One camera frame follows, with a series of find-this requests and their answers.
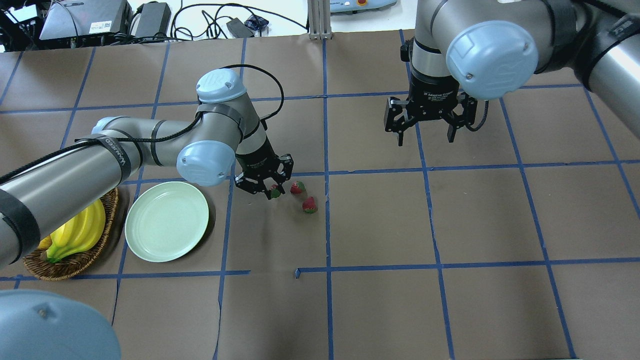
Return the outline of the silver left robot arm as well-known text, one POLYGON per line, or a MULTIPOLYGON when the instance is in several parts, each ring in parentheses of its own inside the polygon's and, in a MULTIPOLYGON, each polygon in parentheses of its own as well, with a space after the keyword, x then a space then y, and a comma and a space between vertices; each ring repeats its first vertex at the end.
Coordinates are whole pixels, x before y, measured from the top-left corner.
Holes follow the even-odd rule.
MULTIPOLYGON (((92 133, 1 177, 1 265, 18 262, 54 230, 142 166, 175 166, 202 187, 226 180, 251 194, 290 180, 292 155, 277 155, 231 64, 208 71, 195 90, 194 120, 106 117, 92 133)), ((48 291, 1 292, 3 360, 119 360, 121 346, 109 321, 93 307, 48 291)))

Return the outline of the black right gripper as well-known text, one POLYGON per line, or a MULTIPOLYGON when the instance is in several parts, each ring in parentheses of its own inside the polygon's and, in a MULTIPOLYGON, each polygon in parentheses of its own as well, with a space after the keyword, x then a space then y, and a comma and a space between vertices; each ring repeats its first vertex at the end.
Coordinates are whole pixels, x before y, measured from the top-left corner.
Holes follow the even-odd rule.
POLYGON ((455 141, 459 129, 477 132, 478 100, 459 92, 459 86, 451 75, 410 75, 407 98, 390 96, 386 102, 384 130, 397 134, 399 147, 403 146, 404 132, 419 122, 444 120, 448 124, 448 143, 455 141))

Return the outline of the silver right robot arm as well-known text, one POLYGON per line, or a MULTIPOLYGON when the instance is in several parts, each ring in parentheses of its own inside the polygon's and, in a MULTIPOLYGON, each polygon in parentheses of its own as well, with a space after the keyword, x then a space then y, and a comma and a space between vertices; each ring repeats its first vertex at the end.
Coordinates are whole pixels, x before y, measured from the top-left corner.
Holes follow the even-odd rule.
POLYGON ((402 146, 407 129, 443 120, 453 142, 479 129, 479 101, 570 68, 638 136, 639 44, 637 0, 419 0, 400 48, 409 91, 387 100, 384 130, 402 146))

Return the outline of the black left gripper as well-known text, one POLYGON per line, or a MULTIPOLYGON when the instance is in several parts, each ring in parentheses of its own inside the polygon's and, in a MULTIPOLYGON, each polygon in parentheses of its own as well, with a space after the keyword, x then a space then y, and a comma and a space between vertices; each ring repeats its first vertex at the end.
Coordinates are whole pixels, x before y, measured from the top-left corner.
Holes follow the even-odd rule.
POLYGON ((294 159, 290 153, 277 155, 269 140, 265 140, 258 149, 250 153, 237 154, 242 173, 234 179, 234 185, 250 194, 265 194, 268 200, 274 198, 272 187, 265 185, 266 179, 274 180, 279 186, 281 196, 287 193, 291 180, 294 159))

